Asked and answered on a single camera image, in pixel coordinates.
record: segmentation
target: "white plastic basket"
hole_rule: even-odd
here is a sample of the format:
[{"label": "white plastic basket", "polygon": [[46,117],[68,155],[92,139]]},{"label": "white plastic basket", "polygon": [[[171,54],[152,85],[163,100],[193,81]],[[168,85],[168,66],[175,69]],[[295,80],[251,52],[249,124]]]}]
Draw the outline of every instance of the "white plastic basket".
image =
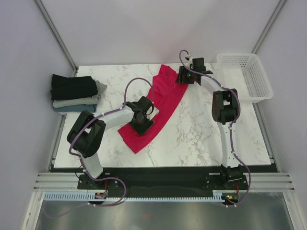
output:
[{"label": "white plastic basket", "polygon": [[217,80],[227,88],[235,88],[242,103],[257,103],[273,97],[268,77],[256,54],[222,53],[217,55]]}]

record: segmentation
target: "gray floor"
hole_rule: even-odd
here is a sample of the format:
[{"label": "gray floor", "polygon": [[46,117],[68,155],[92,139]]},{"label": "gray floor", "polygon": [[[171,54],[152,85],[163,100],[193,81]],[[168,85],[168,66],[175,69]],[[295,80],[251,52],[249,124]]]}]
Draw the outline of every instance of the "gray floor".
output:
[{"label": "gray floor", "polygon": [[[44,202],[58,215],[80,202]],[[38,230],[292,230],[282,194],[249,194],[237,208],[214,203],[126,202],[81,207],[61,218],[41,215]]]}]

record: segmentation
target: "cable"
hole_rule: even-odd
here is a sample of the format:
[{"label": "cable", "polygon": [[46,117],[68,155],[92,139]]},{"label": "cable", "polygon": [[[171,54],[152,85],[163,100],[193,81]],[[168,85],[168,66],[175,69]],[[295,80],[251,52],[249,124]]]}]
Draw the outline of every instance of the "cable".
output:
[{"label": "cable", "polygon": [[[81,168],[81,166],[82,166],[82,165],[80,165],[80,167],[79,167],[79,168]],[[79,169],[79,168],[78,168],[78,169]],[[77,177],[78,179],[80,179],[80,177],[79,177],[79,176],[77,176],[77,172],[75,172],[75,175],[76,175],[76,177]]]},{"label": "cable", "polygon": [[105,193],[107,193],[107,181],[105,182]]},{"label": "cable", "polygon": [[60,217],[62,217],[62,216],[65,216],[66,214],[68,214],[68,213],[70,213],[70,212],[72,212],[72,211],[74,211],[74,210],[76,210],[76,209],[78,209],[78,208],[80,208],[80,207],[86,206],[86,205],[89,205],[89,203],[85,203],[85,204],[81,204],[81,205],[75,206],[75,207],[72,208],[71,210],[68,210],[67,212],[64,212],[64,213],[62,213],[62,214],[60,214],[60,215],[57,215],[57,216],[51,216],[51,215],[49,215],[48,213],[46,213],[45,206],[43,206],[42,209],[43,209],[44,215],[45,215],[47,218],[49,218],[49,219],[57,219],[57,218],[60,218]]},{"label": "cable", "polygon": [[238,193],[238,201],[237,202],[233,202],[231,201],[230,199],[227,199],[230,203],[234,204],[234,205],[237,205],[239,200],[240,200],[240,194]]},{"label": "cable", "polygon": [[116,181],[119,181],[119,182],[124,186],[124,193],[123,193],[122,197],[121,197],[118,201],[116,201],[116,202],[114,202],[114,203],[111,203],[111,204],[101,204],[101,205],[96,205],[96,206],[107,207],[107,206],[114,206],[114,205],[119,204],[119,203],[124,199],[124,197],[125,197],[125,195],[126,195],[126,192],[127,192],[126,185],[125,185],[125,183],[124,183],[121,179],[116,178],[116,177],[107,177],[107,178],[102,178],[102,179],[96,179],[96,178],[92,177],[92,175],[88,172],[88,170],[87,170],[85,164],[83,163],[83,159],[82,159],[82,157],[81,157],[81,154],[72,152],[72,147],[75,145],[75,143],[76,143],[77,139],[80,137],[80,135],[81,135],[81,134],[82,134],[82,133],[83,133],[83,132],[84,132],[94,121],[96,121],[96,120],[98,120],[99,118],[104,117],[104,116],[106,116],[106,115],[108,115],[108,114],[111,114],[111,113],[115,113],[115,112],[121,111],[123,108],[125,108],[126,103],[127,103],[127,90],[128,90],[128,87],[129,87],[129,85],[130,85],[133,81],[135,81],[135,80],[143,80],[143,81],[147,82],[147,83],[150,85],[150,88],[151,88],[151,91],[152,91],[152,95],[153,95],[153,96],[152,96],[152,102],[154,102],[154,89],[153,89],[152,85],[150,84],[150,82],[149,82],[148,80],[144,79],[144,78],[134,78],[134,79],[132,79],[131,81],[128,82],[128,84],[127,84],[127,86],[126,86],[126,88],[125,88],[124,103],[123,103],[123,105],[122,105],[120,108],[118,108],[118,109],[114,109],[114,110],[111,110],[111,111],[106,112],[105,114],[98,115],[97,117],[95,117],[94,119],[92,119],[91,121],[89,121],[89,122],[80,130],[80,132],[77,134],[77,136],[76,136],[76,137],[74,138],[74,140],[72,141],[71,146],[69,147],[69,154],[74,155],[74,156],[76,156],[76,157],[79,157],[81,166],[83,167],[83,171],[87,173],[87,175],[89,176],[89,178],[90,178],[91,180],[93,180],[93,181],[116,180]]},{"label": "cable", "polygon": [[228,90],[230,91],[233,96],[235,97],[236,99],[236,102],[238,104],[238,115],[236,116],[236,118],[230,123],[229,125],[229,135],[230,135],[230,145],[231,145],[231,151],[234,155],[234,157],[237,159],[238,162],[240,162],[245,168],[246,170],[248,171],[248,188],[244,194],[244,196],[242,197],[242,199],[240,201],[238,201],[237,205],[239,203],[241,203],[247,196],[247,194],[249,193],[249,190],[250,190],[250,183],[251,183],[251,174],[250,174],[250,170],[249,170],[249,167],[236,155],[236,152],[235,152],[235,148],[234,148],[234,143],[233,143],[233,134],[232,134],[232,125],[238,120],[238,118],[240,117],[241,115],[241,105],[240,105],[240,101],[238,99],[238,96],[236,95],[236,93],[232,90],[232,89],[229,89],[229,88],[226,88],[226,87],[223,87],[221,85],[221,83],[215,79],[214,77],[210,76],[210,75],[207,75],[207,74],[204,74],[204,73],[201,73],[201,72],[197,72],[197,71],[194,71],[192,69],[190,69],[189,67],[187,67],[183,61],[182,61],[182,58],[181,58],[181,54],[182,52],[186,52],[187,55],[189,55],[189,52],[185,49],[181,50],[180,53],[179,53],[179,59],[180,59],[180,62],[181,64],[183,65],[184,68],[186,68],[188,71],[192,72],[192,73],[196,73],[196,74],[199,74],[199,75],[202,75],[204,77],[207,77],[207,78],[210,78],[211,80],[213,80],[219,87],[221,87],[223,90]]},{"label": "cable", "polygon": [[239,187],[239,185],[237,184],[237,185],[236,185],[236,194],[235,194],[235,196],[238,195],[239,191],[240,191],[240,187]]}]

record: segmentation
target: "gray folded shirt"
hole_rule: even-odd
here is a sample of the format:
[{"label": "gray folded shirt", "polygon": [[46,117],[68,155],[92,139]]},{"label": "gray folded shirt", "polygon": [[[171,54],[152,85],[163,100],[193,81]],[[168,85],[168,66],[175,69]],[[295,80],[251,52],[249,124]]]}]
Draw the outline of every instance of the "gray folded shirt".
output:
[{"label": "gray folded shirt", "polygon": [[78,104],[98,104],[101,99],[101,94],[103,91],[106,90],[107,85],[104,85],[97,80],[95,82],[98,89],[97,95],[94,95],[92,97],[73,99],[73,100],[53,101],[52,106],[54,108],[61,108],[65,106],[78,105]]}]

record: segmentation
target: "stack of folded clothes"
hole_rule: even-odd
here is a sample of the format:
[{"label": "stack of folded clothes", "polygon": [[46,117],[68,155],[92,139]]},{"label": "stack of folded clothes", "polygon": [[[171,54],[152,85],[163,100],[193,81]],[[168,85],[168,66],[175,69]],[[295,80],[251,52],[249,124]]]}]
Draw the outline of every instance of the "stack of folded clothes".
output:
[{"label": "stack of folded clothes", "polygon": [[82,112],[87,110],[96,112],[101,94],[107,85],[93,80],[91,76],[66,78],[56,74],[52,75],[51,99],[56,112]]}]

